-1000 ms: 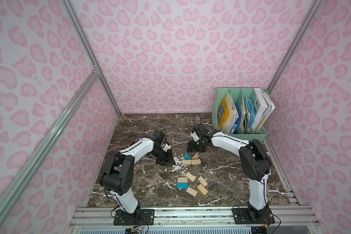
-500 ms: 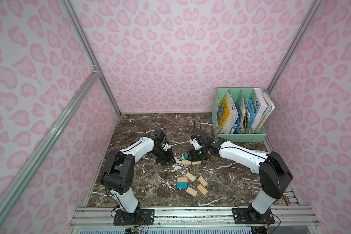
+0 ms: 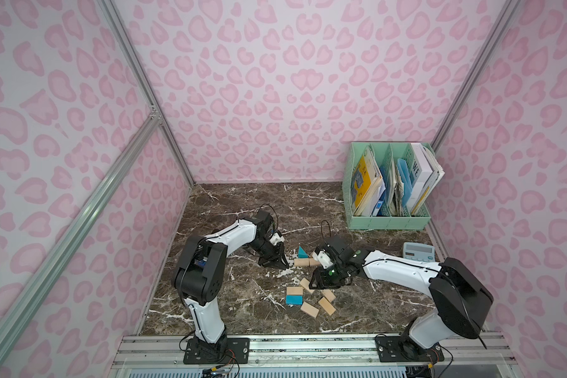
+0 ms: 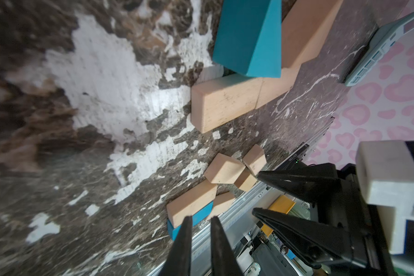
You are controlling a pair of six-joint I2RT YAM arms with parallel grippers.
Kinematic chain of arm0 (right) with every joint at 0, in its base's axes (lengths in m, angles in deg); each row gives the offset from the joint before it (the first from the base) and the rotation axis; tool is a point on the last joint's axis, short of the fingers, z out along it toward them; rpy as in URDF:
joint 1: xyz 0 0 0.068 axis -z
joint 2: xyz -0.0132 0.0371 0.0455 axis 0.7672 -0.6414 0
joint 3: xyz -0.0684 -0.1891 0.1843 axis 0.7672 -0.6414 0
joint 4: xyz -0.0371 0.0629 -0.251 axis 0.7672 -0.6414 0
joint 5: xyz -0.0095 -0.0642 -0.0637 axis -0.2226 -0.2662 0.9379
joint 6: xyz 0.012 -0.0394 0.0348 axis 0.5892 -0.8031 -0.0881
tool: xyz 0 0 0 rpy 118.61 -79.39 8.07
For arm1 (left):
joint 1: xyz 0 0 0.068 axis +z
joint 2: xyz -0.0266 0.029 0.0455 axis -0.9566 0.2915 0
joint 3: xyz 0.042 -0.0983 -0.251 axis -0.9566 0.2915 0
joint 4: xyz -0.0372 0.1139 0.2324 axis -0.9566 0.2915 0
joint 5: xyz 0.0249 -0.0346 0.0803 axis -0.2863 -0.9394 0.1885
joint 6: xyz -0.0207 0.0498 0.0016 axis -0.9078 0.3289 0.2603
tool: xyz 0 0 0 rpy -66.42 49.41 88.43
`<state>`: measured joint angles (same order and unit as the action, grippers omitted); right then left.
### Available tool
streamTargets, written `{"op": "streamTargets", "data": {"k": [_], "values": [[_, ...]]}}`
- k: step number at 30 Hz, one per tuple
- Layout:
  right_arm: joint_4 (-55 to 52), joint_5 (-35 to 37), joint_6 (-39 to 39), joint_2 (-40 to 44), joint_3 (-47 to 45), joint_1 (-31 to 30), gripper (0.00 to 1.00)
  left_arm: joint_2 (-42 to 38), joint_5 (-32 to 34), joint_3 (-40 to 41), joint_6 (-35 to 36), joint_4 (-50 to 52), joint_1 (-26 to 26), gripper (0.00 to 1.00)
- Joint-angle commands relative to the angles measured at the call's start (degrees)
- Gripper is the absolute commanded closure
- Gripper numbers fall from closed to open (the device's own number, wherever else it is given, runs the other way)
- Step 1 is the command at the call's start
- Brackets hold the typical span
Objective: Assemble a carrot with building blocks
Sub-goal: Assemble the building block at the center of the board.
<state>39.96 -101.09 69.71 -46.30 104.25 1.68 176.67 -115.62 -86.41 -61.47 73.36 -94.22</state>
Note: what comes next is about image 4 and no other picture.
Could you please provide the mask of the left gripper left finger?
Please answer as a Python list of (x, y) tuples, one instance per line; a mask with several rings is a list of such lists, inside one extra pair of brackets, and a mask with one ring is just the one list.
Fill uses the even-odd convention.
[(192, 216), (186, 216), (159, 276), (189, 276), (192, 263)]

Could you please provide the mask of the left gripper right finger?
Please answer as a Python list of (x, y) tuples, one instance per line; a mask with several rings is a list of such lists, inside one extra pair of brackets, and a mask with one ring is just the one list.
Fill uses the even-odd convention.
[(210, 220), (210, 249), (213, 276), (243, 276), (217, 216)]

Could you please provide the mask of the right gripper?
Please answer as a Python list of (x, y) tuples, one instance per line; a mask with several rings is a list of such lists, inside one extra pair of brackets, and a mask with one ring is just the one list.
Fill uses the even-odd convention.
[(313, 268), (331, 276), (414, 276), (414, 221), (408, 222), (407, 248), (392, 255), (377, 207), (361, 196), (355, 166), (334, 164), (294, 170), (261, 171), (257, 179), (313, 204), (313, 219), (254, 208), (252, 214)]

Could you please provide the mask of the wooden block top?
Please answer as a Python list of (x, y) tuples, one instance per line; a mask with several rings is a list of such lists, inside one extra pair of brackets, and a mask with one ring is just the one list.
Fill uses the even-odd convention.
[(209, 132), (288, 92), (300, 66), (282, 69), (280, 78), (249, 78), (239, 74), (210, 80), (191, 89), (192, 124)]

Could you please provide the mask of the teal triangle block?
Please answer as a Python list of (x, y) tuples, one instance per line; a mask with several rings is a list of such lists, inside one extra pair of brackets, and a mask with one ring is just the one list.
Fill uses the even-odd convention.
[(282, 2), (225, 0), (213, 61), (240, 75), (282, 75)]

